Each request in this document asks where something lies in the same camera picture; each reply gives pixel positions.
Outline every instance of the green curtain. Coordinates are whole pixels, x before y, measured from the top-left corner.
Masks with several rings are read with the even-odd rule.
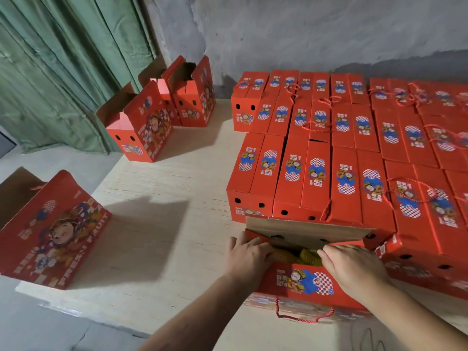
[[[0,125],[26,152],[119,151],[95,111],[155,57],[137,0],[0,0]]]

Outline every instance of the forearm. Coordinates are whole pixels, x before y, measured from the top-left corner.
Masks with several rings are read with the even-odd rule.
[[[139,351],[212,350],[248,293],[227,277],[157,330]]]
[[[366,307],[410,350],[468,350],[468,336],[392,285],[376,288]]]

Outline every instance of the table surface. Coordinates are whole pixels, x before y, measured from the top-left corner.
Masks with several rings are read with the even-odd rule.
[[[153,333],[219,277],[227,238],[245,227],[231,221],[225,191],[244,135],[233,130],[230,101],[217,100],[208,128],[176,128],[156,163],[123,157],[93,194],[114,216],[70,289],[21,282],[16,290],[59,310]],[[468,331],[468,302],[400,286]],[[216,350],[358,350],[368,327],[387,350],[401,349],[373,318],[310,325],[242,306]]]

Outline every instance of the box flap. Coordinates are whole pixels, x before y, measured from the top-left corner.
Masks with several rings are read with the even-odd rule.
[[[368,228],[298,222],[272,218],[246,217],[247,229],[268,237],[282,236],[288,243],[304,248],[321,248],[327,242],[361,240],[371,232]]]

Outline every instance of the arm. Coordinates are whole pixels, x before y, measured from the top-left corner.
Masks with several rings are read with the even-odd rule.
[[[318,251],[324,267],[412,351],[468,350],[468,336],[396,288],[380,259],[353,245]]]
[[[244,232],[226,246],[226,268],[208,290],[157,330],[139,351],[212,350],[272,263],[272,247]]]

